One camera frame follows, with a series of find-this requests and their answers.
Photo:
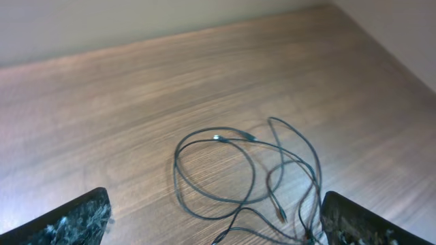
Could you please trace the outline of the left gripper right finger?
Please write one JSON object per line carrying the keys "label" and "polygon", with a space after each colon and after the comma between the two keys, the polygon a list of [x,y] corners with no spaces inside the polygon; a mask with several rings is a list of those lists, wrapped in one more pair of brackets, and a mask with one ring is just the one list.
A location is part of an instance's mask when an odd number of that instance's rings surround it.
{"label": "left gripper right finger", "polygon": [[321,221],[329,245],[433,245],[334,191],[324,197]]}

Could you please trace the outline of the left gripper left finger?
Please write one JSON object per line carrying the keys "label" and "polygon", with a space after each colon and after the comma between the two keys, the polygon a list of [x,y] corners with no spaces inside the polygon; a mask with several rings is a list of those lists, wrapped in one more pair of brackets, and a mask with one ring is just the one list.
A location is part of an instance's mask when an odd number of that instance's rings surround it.
{"label": "left gripper left finger", "polygon": [[112,216],[108,192],[97,187],[1,235],[2,244],[99,245]]}

